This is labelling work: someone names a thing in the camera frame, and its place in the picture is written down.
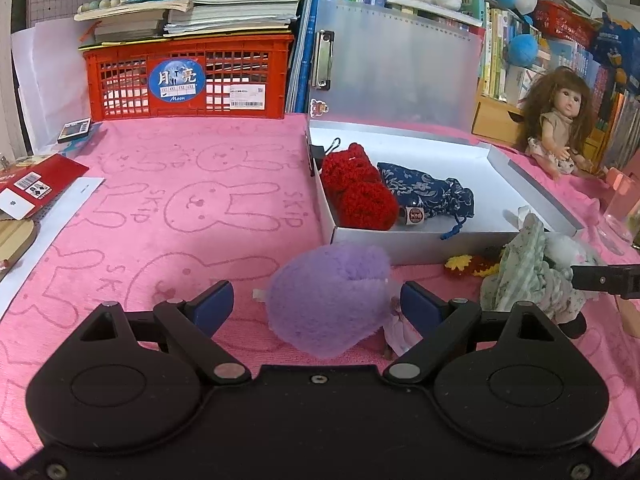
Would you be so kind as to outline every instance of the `pink towel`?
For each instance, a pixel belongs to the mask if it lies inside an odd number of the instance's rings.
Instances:
[[[0,460],[14,467],[40,447],[25,407],[33,374],[89,311],[104,300],[127,310],[167,298],[191,299],[220,279],[236,290],[231,318],[215,340],[253,372],[260,364],[365,364],[384,367],[377,334],[339,358],[319,361],[279,341],[262,304],[252,300],[269,276],[321,243],[308,176],[304,116],[283,121],[151,119],[106,123],[78,158],[106,182],[60,233],[0,323]],[[555,184],[529,159],[511,156],[590,227],[598,204]],[[603,251],[611,263],[618,262]],[[636,262],[629,251],[625,261]],[[449,300],[477,298],[481,280],[444,276],[443,267],[394,270]],[[584,308],[589,331],[580,350],[611,393],[596,447],[612,462],[638,447],[638,341],[622,332],[611,298]]]

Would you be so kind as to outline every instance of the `long brown hair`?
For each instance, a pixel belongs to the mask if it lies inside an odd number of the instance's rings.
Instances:
[[[534,139],[542,137],[540,115],[553,109],[556,92],[562,88],[573,90],[582,96],[580,112],[574,118],[569,134],[569,147],[582,153],[584,143],[591,135],[594,124],[591,90],[580,76],[565,66],[560,66],[553,72],[539,77],[533,83],[522,111],[526,132],[526,136],[522,140],[526,143],[530,137]]]

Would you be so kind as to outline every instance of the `purple plush toy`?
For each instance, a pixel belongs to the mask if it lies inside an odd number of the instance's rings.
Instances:
[[[336,357],[387,320],[390,272],[379,247],[335,244],[300,254],[271,279],[269,326],[298,350]]]

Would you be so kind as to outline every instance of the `clipboard clip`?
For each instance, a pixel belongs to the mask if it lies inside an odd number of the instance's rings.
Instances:
[[[316,32],[314,57],[311,72],[311,86],[316,90],[327,91],[331,88],[331,65],[334,55],[334,38],[332,30]]]

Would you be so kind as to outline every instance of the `doll's shorts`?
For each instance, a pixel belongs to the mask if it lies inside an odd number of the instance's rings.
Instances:
[[[529,139],[529,145],[527,146],[526,154],[545,157],[546,159],[551,161],[552,164],[557,166],[558,170],[562,174],[571,174],[573,173],[575,168],[575,162],[571,158],[567,160],[558,160],[558,158],[549,150],[547,150],[539,140],[533,139],[532,137]]]

